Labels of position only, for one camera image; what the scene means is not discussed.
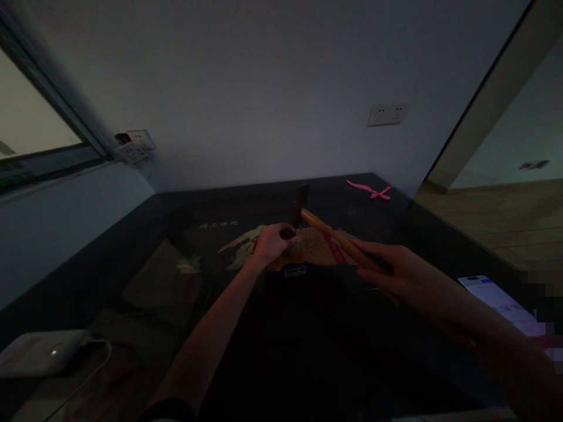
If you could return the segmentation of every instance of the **left hand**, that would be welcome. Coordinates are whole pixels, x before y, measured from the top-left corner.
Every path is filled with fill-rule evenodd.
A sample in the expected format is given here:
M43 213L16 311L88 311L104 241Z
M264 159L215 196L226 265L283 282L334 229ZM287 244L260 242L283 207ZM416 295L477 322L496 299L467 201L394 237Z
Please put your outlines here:
M287 240L283 239L280 232L284 230L289 231L294 236ZM297 233L289 223L265 226L260 233L260 237L258 237L256 249L249 261L264 269L278 258L285 249L295 245L296 241Z

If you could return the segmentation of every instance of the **wall socket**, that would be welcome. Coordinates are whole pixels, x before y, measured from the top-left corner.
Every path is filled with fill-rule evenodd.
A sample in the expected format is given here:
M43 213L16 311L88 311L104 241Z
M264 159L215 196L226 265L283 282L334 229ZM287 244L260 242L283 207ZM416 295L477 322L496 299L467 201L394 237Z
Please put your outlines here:
M410 109L410 104L379 104L371 107L368 127L401 123Z
M147 153L133 142L117 147L113 151L129 164L137 164L141 161L148 160Z
M526 161L524 164L522 164L520 167L518 167L518 170L534 170L534 169L540 169L543 168L547 165L547 163L549 163L549 160L541 160L541 161Z
M134 131L127 131L127 135L129 135L129 139L134 144L137 144L141 149L155 149L154 142L151 139L151 136L145 129L141 130L134 130Z

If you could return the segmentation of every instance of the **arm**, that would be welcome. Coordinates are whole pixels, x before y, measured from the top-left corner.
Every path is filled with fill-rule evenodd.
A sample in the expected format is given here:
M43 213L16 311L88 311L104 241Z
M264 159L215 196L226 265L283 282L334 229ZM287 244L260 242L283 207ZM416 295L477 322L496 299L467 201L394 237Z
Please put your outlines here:
M185 400L196 415L199 413L205 393L258 276L297 241L297 236L289 240L282 239L280 232L283 230L294 233L287 223L264 227L255 252L185 341L151 404L177 397Z
M471 345L482 364L503 387L520 420L559 420L563 389L553 362L543 350L495 310L467 292L404 246L352 241L367 253L391 263L393 275L363 268L358 275L387 289L401 301L455 331L458 342Z

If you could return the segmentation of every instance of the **knife blade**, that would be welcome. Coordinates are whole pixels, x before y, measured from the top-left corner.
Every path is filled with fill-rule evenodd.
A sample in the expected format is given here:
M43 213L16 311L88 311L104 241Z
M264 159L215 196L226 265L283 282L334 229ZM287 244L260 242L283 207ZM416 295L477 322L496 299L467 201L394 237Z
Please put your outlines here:
M307 205L307 197L309 196L309 184L304 183L299 187L297 196L289 213L289 223L296 229L301 223L301 210Z

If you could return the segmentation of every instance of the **tiled floor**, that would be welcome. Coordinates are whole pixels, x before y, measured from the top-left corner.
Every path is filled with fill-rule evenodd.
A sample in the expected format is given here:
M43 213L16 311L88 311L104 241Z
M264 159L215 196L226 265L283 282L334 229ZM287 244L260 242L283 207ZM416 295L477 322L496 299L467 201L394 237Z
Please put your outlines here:
M520 270L563 270L563 179L445 195L423 185L415 200Z

